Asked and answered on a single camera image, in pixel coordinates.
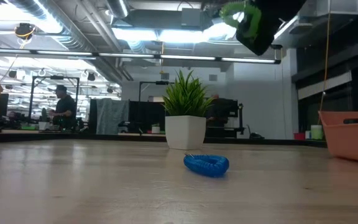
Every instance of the table surface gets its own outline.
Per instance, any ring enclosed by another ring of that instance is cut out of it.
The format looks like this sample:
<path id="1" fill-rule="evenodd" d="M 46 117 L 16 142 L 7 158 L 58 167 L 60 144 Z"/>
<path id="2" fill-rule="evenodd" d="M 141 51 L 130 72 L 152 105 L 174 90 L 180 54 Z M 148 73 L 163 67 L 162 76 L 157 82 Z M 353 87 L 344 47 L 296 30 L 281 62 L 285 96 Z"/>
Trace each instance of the table surface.
<path id="1" fill-rule="evenodd" d="M 0 223 L 358 223 L 358 162 L 305 146 L 205 144 L 220 179 L 164 142 L 0 144 Z"/>

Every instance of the white planter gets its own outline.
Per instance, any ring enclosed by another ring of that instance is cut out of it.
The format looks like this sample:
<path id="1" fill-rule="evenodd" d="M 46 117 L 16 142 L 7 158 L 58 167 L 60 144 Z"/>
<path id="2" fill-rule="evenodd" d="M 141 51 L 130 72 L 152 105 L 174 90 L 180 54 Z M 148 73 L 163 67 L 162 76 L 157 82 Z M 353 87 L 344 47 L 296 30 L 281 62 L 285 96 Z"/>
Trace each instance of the white planter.
<path id="1" fill-rule="evenodd" d="M 160 127 L 152 127 L 152 134 L 160 134 Z"/>
<path id="2" fill-rule="evenodd" d="M 39 121 L 38 126 L 39 126 L 39 130 L 46 130 L 49 128 L 49 122 Z"/>
<path id="3" fill-rule="evenodd" d="M 206 119 L 196 116 L 165 117 L 165 135 L 171 149 L 201 149 Z"/>

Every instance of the blue spiral keychain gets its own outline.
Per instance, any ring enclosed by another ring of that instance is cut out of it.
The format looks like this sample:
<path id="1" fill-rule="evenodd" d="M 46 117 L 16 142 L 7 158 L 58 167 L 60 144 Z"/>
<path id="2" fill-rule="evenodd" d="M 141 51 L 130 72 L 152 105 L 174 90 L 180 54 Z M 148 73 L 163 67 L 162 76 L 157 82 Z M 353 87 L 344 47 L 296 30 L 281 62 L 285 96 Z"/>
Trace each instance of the blue spiral keychain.
<path id="1" fill-rule="evenodd" d="M 229 168 L 229 160 L 224 156 L 185 154 L 183 162 L 187 168 L 197 174 L 222 177 Z"/>

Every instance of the wall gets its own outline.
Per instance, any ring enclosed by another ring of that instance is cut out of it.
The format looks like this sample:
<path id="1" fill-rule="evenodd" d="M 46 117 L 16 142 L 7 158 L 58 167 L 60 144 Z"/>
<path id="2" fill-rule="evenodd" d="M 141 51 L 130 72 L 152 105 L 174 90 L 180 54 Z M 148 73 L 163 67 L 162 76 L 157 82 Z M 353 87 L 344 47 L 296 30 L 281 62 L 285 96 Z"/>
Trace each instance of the wall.
<path id="1" fill-rule="evenodd" d="M 267 139 L 293 139 L 297 132 L 297 97 L 291 83 L 295 53 L 289 50 L 280 65 L 234 63 L 226 72 L 227 97 L 244 104 L 243 124 Z M 230 125 L 238 122 L 235 119 Z M 246 131 L 238 137 L 249 135 Z"/>
<path id="2" fill-rule="evenodd" d="M 174 82 L 177 72 L 182 70 L 184 74 L 190 72 L 187 68 L 180 67 L 164 67 L 163 71 L 170 74 L 170 82 Z M 221 72 L 219 68 L 192 68 L 194 72 L 192 75 L 195 78 L 200 78 L 201 81 L 207 85 L 207 96 L 218 94 L 220 97 L 226 97 L 226 73 Z M 161 80 L 160 67 L 127 67 L 127 71 L 134 78 L 133 82 L 122 83 L 121 100 L 137 101 L 139 99 L 139 82 L 155 82 Z M 216 82 L 209 81 L 209 75 L 218 75 Z M 166 86 L 144 83 L 142 85 L 141 101 L 147 101 L 149 96 L 164 96 Z"/>

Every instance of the red object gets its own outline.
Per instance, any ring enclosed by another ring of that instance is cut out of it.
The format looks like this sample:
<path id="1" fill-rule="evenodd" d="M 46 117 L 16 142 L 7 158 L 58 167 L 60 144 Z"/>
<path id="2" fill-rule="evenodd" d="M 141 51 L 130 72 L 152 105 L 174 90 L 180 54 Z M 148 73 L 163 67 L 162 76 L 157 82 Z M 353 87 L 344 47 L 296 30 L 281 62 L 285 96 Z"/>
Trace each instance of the red object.
<path id="1" fill-rule="evenodd" d="M 358 119 L 358 112 L 319 112 L 328 150 L 333 156 L 358 160 L 358 123 L 344 124 Z"/>
<path id="2" fill-rule="evenodd" d="M 293 133 L 293 138 L 295 140 L 305 140 L 306 135 L 304 133 Z"/>

